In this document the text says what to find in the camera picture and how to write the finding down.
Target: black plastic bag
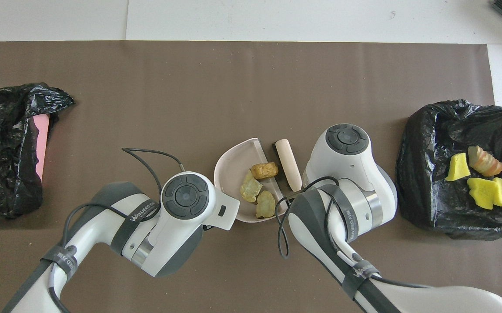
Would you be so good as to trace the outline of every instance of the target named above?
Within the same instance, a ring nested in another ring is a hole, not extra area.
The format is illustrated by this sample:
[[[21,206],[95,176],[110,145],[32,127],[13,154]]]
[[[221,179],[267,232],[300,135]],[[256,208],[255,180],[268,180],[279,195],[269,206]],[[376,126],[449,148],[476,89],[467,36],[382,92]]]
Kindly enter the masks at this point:
[[[396,162],[400,213],[412,224],[453,239],[502,237],[502,207],[485,210],[469,195],[467,179],[447,182],[450,158],[479,145],[502,162],[502,107],[465,100],[426,105],[402,135]],[[484,178],[471,169],[472,177]]]
[[[56,112],[72,104],[67,93],[44,83],[0,88],[0,216],[17,217],[42,204],[33,116],[48,113],[52,126]]]

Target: cylindrical beige handle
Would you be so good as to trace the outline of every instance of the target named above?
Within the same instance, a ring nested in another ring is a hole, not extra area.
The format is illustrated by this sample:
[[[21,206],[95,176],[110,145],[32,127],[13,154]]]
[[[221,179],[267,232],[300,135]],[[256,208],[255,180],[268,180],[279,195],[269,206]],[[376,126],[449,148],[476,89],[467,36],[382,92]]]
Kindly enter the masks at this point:
[[[274,144],[276,146],[276,151],[278,157],[280,158],[280,163],[284,169],[286,180],[293,192],[298,192],[301,190],[301,175],[299,174],[299,169],[297,168],[297,163],[295,162],[295,157],[291,151],[291,146],[287,139],[280,139]]]

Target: white tabletop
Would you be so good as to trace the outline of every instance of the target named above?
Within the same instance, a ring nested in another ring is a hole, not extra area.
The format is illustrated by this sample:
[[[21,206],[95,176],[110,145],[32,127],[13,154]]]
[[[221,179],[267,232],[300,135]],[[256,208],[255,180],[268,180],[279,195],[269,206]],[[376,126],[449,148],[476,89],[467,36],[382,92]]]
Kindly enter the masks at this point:
[[[0,41],[485,43],[495,103],[502,106],[502,16],[490,4],[489,0],[0,0]]]

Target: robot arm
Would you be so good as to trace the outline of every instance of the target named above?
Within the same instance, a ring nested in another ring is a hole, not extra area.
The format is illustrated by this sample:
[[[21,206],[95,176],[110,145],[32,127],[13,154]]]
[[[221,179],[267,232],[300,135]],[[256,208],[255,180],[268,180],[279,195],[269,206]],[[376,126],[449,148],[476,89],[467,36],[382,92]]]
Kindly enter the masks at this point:
[[[92,202],[112,206],[126,217],[101,206],[86,208],[72,226],[66,245],[50,249],[3,311],[64,311],[49,289],[53,288],[59,297],[77,266],[100,242],[152,276],[174,273],[201,241],[203,225],[229,230],[239,208],[238,200],[194,172],[170,178],[161,199],[163,208],[159,213],[144,220],[148,213],[159,209],[154,200],[131,183],[106,185]]]
[[[305,169],[302,192],[289,206],[287,219],[299,243],[321,262],[347,295],[368,313],[495,313],[502,298],[470,287],[424,287],[383,279],[348,244],[388,222],[396,212],[396,191],[371,152],[371,141],[351,124],[327,129]]]

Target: brown surface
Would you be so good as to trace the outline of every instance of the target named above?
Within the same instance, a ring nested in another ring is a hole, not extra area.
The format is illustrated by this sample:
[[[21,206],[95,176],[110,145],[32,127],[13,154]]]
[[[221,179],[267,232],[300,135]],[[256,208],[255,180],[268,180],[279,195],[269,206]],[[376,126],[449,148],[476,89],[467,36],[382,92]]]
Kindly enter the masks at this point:
[[[486,47],[263,42],[0,43],[0,87],[44,81],[78,104],[50,138],[42,208],[0,220],[0,310],[60,237],[67,214],[104,184],[129,180],[156,198],[151,176],[121,147],[168,151],[212,178],[231,146],[287,138],[305,168],[322,131],[356,123],[394,178],[406,119],[443,100],[493,103]],[[165,181],[171,160],[149,155]],[[97,246],[63,293],[72,312],[360,312],[277,224],[211,230],[175,275],[154,279]],[[502,239],[451,240],[397,215],[352,244],[387,278],[466,285],[502,296]]]

